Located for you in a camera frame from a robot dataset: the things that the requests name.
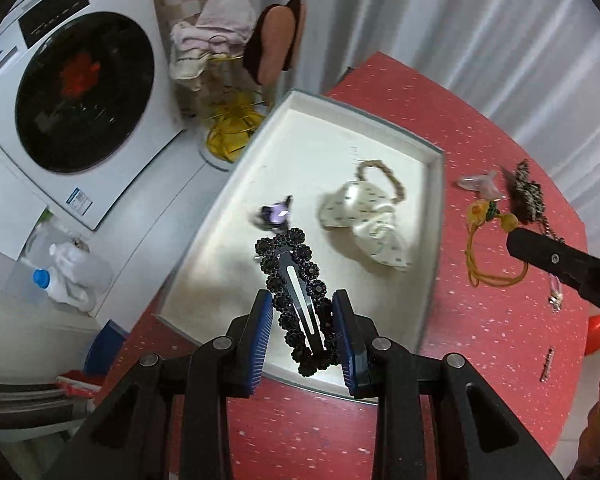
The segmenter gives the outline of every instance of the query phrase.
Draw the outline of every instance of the white detergent bottle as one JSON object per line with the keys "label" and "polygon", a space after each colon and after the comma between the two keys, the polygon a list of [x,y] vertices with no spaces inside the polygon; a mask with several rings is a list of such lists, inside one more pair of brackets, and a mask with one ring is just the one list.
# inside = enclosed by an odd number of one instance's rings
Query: white detergent bottle
{"label": "white detergent bottle", "polygon": [[111,266],[99,256],[78,249],[72,243],[51,244],[49,254],[56,267],[70,281],[96,292],[109,290],[113,280]]}
{"label": "white detergent bottle", "polygon": [[49,270],[35,270],[33,281],[40,288],[44,288],[47,295],[58,303],[70,304],[83,312],[90,312],[95,306],[84,288],[71,283],[55,267],[49,267]]}

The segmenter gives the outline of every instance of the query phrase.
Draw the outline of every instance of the pink cloth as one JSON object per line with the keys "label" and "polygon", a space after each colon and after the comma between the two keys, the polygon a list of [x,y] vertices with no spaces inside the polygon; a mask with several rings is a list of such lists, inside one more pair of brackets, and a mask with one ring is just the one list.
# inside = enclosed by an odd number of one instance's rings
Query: pink cloth
{"label": "pink cloth", "polygon": [[208,0],[195,25],[179,22],[171,41],[181,52],[193,48],[214,54],[240,54],[251,37],[256,15],[250,0]]}

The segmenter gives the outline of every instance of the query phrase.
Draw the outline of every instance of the metal pivot bolt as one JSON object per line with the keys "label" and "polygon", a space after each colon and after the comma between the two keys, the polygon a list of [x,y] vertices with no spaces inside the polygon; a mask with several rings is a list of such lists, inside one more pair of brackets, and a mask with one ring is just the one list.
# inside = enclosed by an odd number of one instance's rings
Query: metal pivot bolt
{"label": "metal pivot bolt", "polygon": [[375,348],[376,350],[388,350],[389,348],[391,348],[391,341],[389,341],[387,338],[385,337],[376,337],[372,342],[371,345],[373,346],[373,348]]}
{"label": "metal pivot bolt", "polygon": [[158,354],[145,354],[140,358],[140,365],[151,367],[157,364],[158,359]]}
{"label": "metal pivot bolt", "polygon": [[225,335],[216,337],[214,339],[214,348],[216,350],[226,350],[227,348],[230,348],[231,345],[232,345],[231,338],[227,337]]}
{"label": "metal pivot bolt", "polygon": [[446,363],[453,368],[462,368],[465,362],[464,357],[460,354],[449,354],[446,356]]}

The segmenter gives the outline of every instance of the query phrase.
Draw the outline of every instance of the blue bottle cap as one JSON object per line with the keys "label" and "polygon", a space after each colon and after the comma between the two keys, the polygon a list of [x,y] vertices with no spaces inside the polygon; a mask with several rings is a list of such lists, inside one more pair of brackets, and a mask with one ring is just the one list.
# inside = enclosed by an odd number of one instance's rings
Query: blue bottle cap
{"label": "blue bottle cap", "polygon": [[49,286],[49,282],[51,281],[51,276],[49,275],[49,271],[45,269],[36,269],[33,271],[33,281],[40,288],[47,288]]}

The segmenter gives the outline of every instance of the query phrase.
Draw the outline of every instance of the tray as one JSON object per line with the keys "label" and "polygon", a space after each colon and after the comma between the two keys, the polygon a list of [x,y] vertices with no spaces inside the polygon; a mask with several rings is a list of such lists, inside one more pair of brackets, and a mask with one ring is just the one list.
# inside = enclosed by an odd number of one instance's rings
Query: tray
{"label": "tray", "polygon": [[[325,230],[317,212],[325,195],[355,179],[362,160],[381,159],[406,188],[398,229],[413,265],[406,272],[373,262],[345,228]],[[381,335],[417,351],[432,298],[443,214],[443,152],[392,123],[339,102],[292,90],[252,139],[174,274],[158,317],[196,343],[226,332],[248,313],[265,275],[254,243],[267,234],[251,222],[262,205],[293,195],[291,224],[304,230],[329,295],[347,290],[357,314]],[[373,184],[392,188],[377,170]],[[340,367],[298,374],[284,332],[274,326],[264,373],[329,394],[347,396]]]}

